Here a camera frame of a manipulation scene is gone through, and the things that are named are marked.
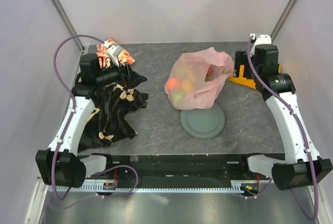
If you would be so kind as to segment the pink plastic bag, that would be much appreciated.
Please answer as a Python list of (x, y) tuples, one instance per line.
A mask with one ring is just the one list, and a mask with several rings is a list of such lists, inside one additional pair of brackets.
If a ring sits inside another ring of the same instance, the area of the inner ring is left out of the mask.
[(209, 109), (233, 74), (234, 61), (213, 47), (182, 54), (164, 86), (171, 105), (178, 110)]

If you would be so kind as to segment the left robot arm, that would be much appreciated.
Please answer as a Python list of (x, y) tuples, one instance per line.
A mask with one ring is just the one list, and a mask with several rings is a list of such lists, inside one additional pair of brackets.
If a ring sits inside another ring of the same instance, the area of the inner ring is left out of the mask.
[(46, 185), (79, 188), (92, 175), (98, 174), (103, 179), (112, 177), (114, 166), (107, 162), (107, 155), (78, 157), (84, 129), (92, 120), (97, 120), (95, 132), (100, 140), (133, 138), (136, 131), (124, 117), (147, 105), (147, 94), (135, 89), (147, 79), (128, 63), (114, 65), (108, 58), (103, 67), (102, 58), (90, 53), (81, 56), (79, 67), (63, 123), (48, 148), (37, 151), (35, 156)]

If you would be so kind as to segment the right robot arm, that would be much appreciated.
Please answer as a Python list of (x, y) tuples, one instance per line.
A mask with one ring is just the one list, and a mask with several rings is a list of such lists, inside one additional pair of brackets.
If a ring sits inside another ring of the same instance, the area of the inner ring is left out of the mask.
[(313, 186), (332, 171), (330, 159), (323, 159), (311, 141), (298, 108), (296, 88), (287, 73), (281, 73), (278, 48), (272, 44), (256, 45), (254, 52), (235, 53), (234, 78), (240, 84), (253, 82), (273, 114), (285, 158), (274, 159), (253, 154), (238, 166), (244, 179), (256, 173), (270, 177), (280, 190)]

